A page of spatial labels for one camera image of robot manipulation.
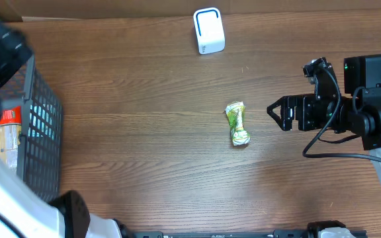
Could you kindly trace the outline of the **green yellow snack pouch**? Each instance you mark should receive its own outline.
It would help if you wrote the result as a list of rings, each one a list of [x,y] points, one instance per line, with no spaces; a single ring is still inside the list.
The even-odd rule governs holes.
[[[230,136],[233,146],[247,145],[251,141],[249,132],[243,126],[245,105],[241,101],[228,104],[225,108],[230,127]]]

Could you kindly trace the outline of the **spaghetti pack orange ends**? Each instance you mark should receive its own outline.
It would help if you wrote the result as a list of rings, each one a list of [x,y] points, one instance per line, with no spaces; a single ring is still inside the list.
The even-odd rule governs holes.
[[[14,173],[17,172],[21,124],[21,106],[3,110],[0,120],[0,159]]]

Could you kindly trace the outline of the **teal snack packet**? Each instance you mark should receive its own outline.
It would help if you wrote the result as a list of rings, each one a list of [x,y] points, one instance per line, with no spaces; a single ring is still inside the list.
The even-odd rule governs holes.
[[[28,136],[34,138],[47,136],[51,140],[55,140],[55,114],[56,110],[51,104],[31,105],[29,119],[32,128],[28,129]]]

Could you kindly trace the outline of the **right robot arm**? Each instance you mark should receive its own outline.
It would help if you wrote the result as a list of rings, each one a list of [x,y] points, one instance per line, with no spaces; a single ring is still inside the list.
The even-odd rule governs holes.
[[[381,185],[381,54],[345,58],[344,87],[339,88],[333,66],[325,58],[303,66],[304,76],[314,86],[306,95],[288,95],[267,107],[267,114],[283,131],[298,121],[300,131],[317,131],[302,155],[310,159],[349,158],[370,161]],[[364,153],[310,153],[324,132],[351,132],[338,140],[360,138]]]

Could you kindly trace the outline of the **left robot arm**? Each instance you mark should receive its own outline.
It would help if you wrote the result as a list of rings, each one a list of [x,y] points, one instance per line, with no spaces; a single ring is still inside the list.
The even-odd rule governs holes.
[[[63,119],[24,34],[0,22],[0,237],[127,237],[77,191],[60,194]]]

